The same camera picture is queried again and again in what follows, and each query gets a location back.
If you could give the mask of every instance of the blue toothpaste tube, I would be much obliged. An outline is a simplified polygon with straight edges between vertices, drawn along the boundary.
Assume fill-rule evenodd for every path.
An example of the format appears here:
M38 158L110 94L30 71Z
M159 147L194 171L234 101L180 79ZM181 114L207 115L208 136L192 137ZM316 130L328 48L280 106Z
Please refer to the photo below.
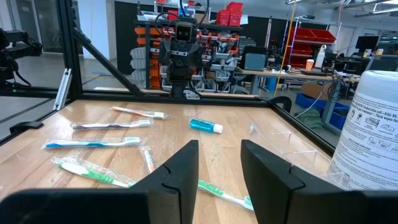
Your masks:
M211 133L219 133L223 132L224 127L220 124L215 124L209 121L204 121L200 119L193 118L191 122L189 122L191 128L196 128L199 130L208 131Z

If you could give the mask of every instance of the green toothbrush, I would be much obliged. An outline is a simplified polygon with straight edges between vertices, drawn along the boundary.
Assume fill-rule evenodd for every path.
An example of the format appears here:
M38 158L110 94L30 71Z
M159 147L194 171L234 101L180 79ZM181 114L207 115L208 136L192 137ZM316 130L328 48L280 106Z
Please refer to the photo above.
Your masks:
M244 198L244 200L234 198L234 197L224 193L224 191L219 189L218 187L208 184L208 183L204 182L203 180L198 181L198 188L201 190L204 190L205 192L213 194L215 196L219 196L229 202L233 202L240 206L243 206L250 211L254 211L253 204L251 203L251 199L249 196L246 196Z
M95 180L98 180L105 184L112 184L112 185L116 185L116 186L124 187L124 188L129 188L135 184L135 183L128 183L128 184L122 183L118 180L113 179L112 177L110 177L106 174L100 174L99 172L93 171L91 169L87 169L86 167L83 167L83 166L72 164L70 162L61 162L60 167L62 169L65 169L65 170L71 172L71 173L80 175L82 177L88 177L91 179L95 179Z

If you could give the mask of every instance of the blue crate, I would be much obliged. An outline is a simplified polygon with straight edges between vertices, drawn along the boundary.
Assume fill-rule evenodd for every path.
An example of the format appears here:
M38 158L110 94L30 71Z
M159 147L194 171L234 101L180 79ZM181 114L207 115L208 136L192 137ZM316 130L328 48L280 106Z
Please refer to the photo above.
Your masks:
M302 108L309 108L313 102L317 100L312 97L308 97L304 95L304 93L298 93L296 97L295 103ZM323 111L325 110L327 104L327 100L318 100L313 106L315 109L319 111L320 116L322 117ZM342 105L341 103L336 103L334 110L349 110L349 107L346 105ZM330 124L334 127L342 130L344 126L344 122L346 121L346 116L342 116L338 113L333 112L330 118Z

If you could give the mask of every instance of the disinfectant wipes container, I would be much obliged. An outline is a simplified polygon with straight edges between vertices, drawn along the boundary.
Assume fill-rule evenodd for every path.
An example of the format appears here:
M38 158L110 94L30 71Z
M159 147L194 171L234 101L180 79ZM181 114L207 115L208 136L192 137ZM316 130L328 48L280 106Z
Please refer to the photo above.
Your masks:
M398 190L398 72L362 74L329 172L345 190Z

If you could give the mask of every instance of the toothpaste cap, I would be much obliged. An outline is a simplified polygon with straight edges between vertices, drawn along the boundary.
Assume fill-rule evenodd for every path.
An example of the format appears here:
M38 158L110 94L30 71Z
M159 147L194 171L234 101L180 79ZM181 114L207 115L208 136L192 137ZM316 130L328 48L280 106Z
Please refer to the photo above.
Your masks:
M224 127L220 124L215 124L213 127L213 132L221 134L224 130Z

